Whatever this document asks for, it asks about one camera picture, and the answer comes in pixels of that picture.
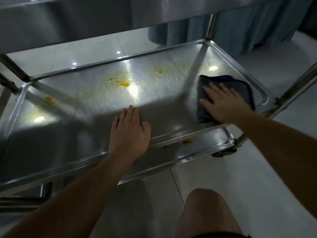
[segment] leg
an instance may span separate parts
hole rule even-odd
[[[221,195],[211,189],[198,188],[187,197],[176,230],[177,238],[191,238],[211,232],[242,235],[238,223]]]

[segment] left hand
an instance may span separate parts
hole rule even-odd
[[[124,108],[120,118],[115,117],[110,135],[109,154],[129,157],[132,161],[143,155],[149,147],[151,126],[149,122],[140,122],[139,108]]]

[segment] black shorts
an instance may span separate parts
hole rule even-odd
[[[203,234],[199,236],[195,236],[193,238],[243,238],[243,237],[250,237],[251,236],[243,236],[231,232],[214,232],[214,233],[208,233],[208,234]]]

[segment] knee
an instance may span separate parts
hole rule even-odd
[[[224,201],[222,196],[212,189],[197,188],[189,193],[189,195],[186,199],[186,203],[187,202],[199,202],[199,201],[203,201],[203,200],[209,200],[210,202],[223,202]]]

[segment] stainless steel tray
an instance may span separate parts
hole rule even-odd
[[[205,40],[36,77],[22,88],[2,132],[0,192],[99,162],[114,116],[129,104],[151,123],[151,148],[223,127],[198,123],[201,74],[244,80],[259,112],[274,106],[256,79]]]

